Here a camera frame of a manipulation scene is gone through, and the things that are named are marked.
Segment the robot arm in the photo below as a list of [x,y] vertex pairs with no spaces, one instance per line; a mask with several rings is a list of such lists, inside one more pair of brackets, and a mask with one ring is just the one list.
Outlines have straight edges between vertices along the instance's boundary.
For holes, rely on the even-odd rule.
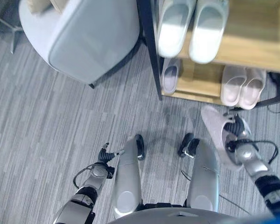
[[280,179],[274,174],[270,165],[263,161],[257,150],[250,144],[239,145],[235,158],[241,162],[251,177],[266,206],[274,214],[280,214]]
[[99,196],[106,179],[112,179],[114,168],[109,167],[107,162],[113,159],[116,155],[123,153],[123,151],[114,153],[106,153],[106,143],[99,155],[98,162],[81,170],[76,177],[84,172],[90,170],[89,178],[84,184],[78,188],[76,194],[57,212],[53,224],[92,224],[95,213],[92,212],[96,199]]
[[237,165],[244,165],[248,175],[264,197],[268,209],[275,216],[279,215],[280,179],[272,171],[268,162],[261,158],[253,141],[249,140],[251,132],[246,122],[236,115],[235,123],[228,124],[225,129],[237,136],[236,141],[230,141],[226,144],[234,153],[234,162]]

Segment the black cable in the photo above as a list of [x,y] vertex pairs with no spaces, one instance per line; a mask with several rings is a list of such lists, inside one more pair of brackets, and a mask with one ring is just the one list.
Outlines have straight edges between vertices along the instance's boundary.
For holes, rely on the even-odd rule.
[[86,170],[91,170],[91,167],[92,167],[93,165],[94,165],[94,164],[91,164],[91,165],[85,167],[84,169],[81,169],[81,170],[75,175],[75,177],[74,177],[74,179],[73,179],[73,184],[74,184],[74,186],[75,186],[77,189],[79,189],[80,187],[78,187],[77,184],[76,184],[76,178],[77,178],[81,173],[83,173],[84,171],[86,171]]
[[254,141],[254,143],[269,143],[269,144],[272,144],[275,146],[275,150],[274,150],[274,153],[271,157],[271,159],[269,160],[268,164],[271,164],[272,161],[277,157],[277,155],[279,154],[279,149],[278,149],[278,146],[272,142],[272,141],[268,141],[268,140],[259,140],[259,141]]
[[[184,175],[184,177],[185,177],[188,181],[191,181],[191,177],[189,177],[189,175],[186,174],[185,171],[181,170],[181,172],[182,172],[182,174]],[[241,206],[235,204],[234,202],[232,202],[232,201],[229,200],[228,198],[226,198],[226,197],[224,197],[224,196],[222,196],[222,195],[220,195],[220,194],[219,194],[219,196],[220,196],[221,198],[225,199],[226,201],[230,202],[231,204],[235,205],[235,206],[238,207],[239,209],[243,210],[243,211],[246,212],[247,214],[251,215],[250,212],[248,212],[247,210],[243,209]]]
[[272,110],[269,108],[269,105],[268,105],[268,106],[266,106],[266,108],[267,108],[267,110],[268,110],[269,112],[271,112],[271,113],[280,113],[280,111],[278,111],[278,112],[276,112],[276,111],[272,111]]
[[231,141],[228,144],[226,144],[227,147],[231,147],[232,150],[235,150],[235,148],[237,147],[238,144],[251,144],[254,146],[254,148],[259,151],[258,147],[255,145],[256,143],[269,143],[275,146],[275,150],[274,153],[271,157],[271,159],[268,161],[268,164],[271,164],[272,161],[277,157],[277,155],[279,154],[279,149],[278,146],[272,142],[272,141],[268,141],[268,140],[258,140],[258,141],[252,141],[249,139],[241,139],[241,140],[237,140],[237,141]]

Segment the floor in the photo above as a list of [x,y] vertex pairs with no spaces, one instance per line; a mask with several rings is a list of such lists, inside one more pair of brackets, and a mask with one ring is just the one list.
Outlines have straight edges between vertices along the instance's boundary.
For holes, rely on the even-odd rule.
[[[52,223],[75,193],[72,178],[77,171],[96,161],[104,143],[119,151],[136,133],[142,134],[147,151],[140,162],[143,201],[183,204],[189,181],[181,170],[191,174],[193,160],[178,157],[176,151],[188,132],[212,144],[200,116],[205,103],[170,97],[159,101],[144,45],[92,90],[50,68],[25,35],[14,55],[9,41],[9,33],[0,33],[0,224]],[[274,94],[267,81],[262,98]],[[226,112],[226,107],[215,107]],[[272,109],[280,110],[280,105]],[[255,139],[272,140],[280,148],[280,114],[259,108],[241,115]],[[265,159],[272,152],[268,146],[260,150]],[[272,168],[280,177],[280,154]],[[97,200],[96,224],[113,220],[112,185],[107,180]],[[268,212],[244,170],[221,166],[220,194],[251,214]],[[220,198],[220,212],[249,215],[228,200]]]

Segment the robot leg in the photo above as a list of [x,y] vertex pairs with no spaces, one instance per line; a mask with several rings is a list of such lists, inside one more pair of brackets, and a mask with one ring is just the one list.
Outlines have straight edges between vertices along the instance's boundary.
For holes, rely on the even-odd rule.
[[112,195],[115,218],[137,211],[142,204],[137,136],[126,143],[119,157]]
[[199,140],[187,197],[187,207],[218,211],[219,168],[215,149]]

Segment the white chair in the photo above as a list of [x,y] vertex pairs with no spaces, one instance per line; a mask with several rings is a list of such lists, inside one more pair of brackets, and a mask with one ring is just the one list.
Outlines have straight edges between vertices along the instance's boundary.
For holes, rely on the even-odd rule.
[[70,0],[62,14],[53,7],[31,14],[21,0],[24,32],[55,70],[91,84],[120,62],[139,36],[136,0]]

